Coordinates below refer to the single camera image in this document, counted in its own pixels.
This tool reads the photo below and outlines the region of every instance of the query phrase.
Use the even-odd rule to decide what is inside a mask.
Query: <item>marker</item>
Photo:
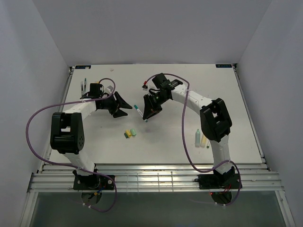
[[[84,92],[86,92],[86,78],[84,79]]]
[[[81,81],[81,95],[83,95],[83,81]]]
[[[134,105],[134,108],[138,111],[138,113],[141,115],[141,117],[143,117],[143,113],[139,110],[137,105]]]

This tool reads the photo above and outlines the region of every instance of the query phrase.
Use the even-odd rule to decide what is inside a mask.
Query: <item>black mount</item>
[[[102,98],[104,95],[108,96],[108,93],[105,93],[102,88],[102,84],[92,83],[89,85],[89,92],[87,95],[82,96],[81,98],[95,99]],[[132,109],[132,107],[119,95],[118,92],[114,92],[114,95],[108,99],[96,101],[96,108],[97,110],[108,110],[114,118],[128,115],[124,111],[120,110],[120,108]]]
[[[55,112],[52,116],[51,147],[60,154],[79,154],[84,146],[84,130],[81,113]]]
[[[225,135],[231,132],[232,120],[225,102],[220,98],[202,107],[200,119],[202,132],[209,140],[220,142]]]
[[[96,174],[91,174],[89,176],[81,176],[77,174],[76,170],[72,172],[75,175],[73,190],[113,190],[114,184],[110,182],[108,178]],[[115,175],[108,175],[110,178],[115,180]]]
[[[159,90],[152,95],[144,95],[143,120],[149,119],[160,113],[162,111],[161,105],[167,100],[172,99],[171,91],[179,84],[183,84],[177,79],[171,82],[169,79],[166,79],[163,73],[155,76],[152,81]]]
[[[214,174],[199,174],[195,182],[199,183],[199,189],[220,189],[231,186],[231,189],[239,188],[239,174],[232,167],[228,172],[220,174],[214,170]]]

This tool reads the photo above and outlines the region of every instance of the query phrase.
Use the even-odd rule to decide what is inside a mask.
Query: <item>white wall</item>
[[[0,0],[0,226],[15,227],[38,160],[25,139],[25,125],[37,109],[57,103],[68,67],[32,0]],[[42,154],[51,112],[30,131]]]
[[[271,0],[34,0],[69,66],[236,63]]]
[[[303,226],[303,2],[273,0],[239,62],[265,158]]]

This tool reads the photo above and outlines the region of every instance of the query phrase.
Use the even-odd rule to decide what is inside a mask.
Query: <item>glass panel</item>
[[[113,194],[96,205],[105,209]],[[208,192],[119,193],[114,208],[102,214],[82,206],[80,193],[39,193],[32,227],[284,227],[275,192],[241,192],[223,208],[190,201],[212,202]]]

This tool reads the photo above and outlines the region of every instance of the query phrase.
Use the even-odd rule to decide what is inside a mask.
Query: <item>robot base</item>
[[[113,180],[115,180],[115,175],[108,175],[110,178],[112,178]],[[96,188],[90,188],[88,187],[86,184],[81,183],[78,176],[75,176],[75,180],[74,180],[74,186],[73,186],[73,190],[77,190],[77,191],[82,191],[82,190],[100,190],[101,188],[103,188],[103,190],[113,190],[114,189],[114,184],[106,177],[103,176],[99,176],[98,178],[100,179],[100,184],[98,187]]]
[[[199,174],[195,182],[199,182],[199,189],[230,189],[239,188],[239,174],[235,173],[234,167],[223,175],[214,170],[214,174]]]

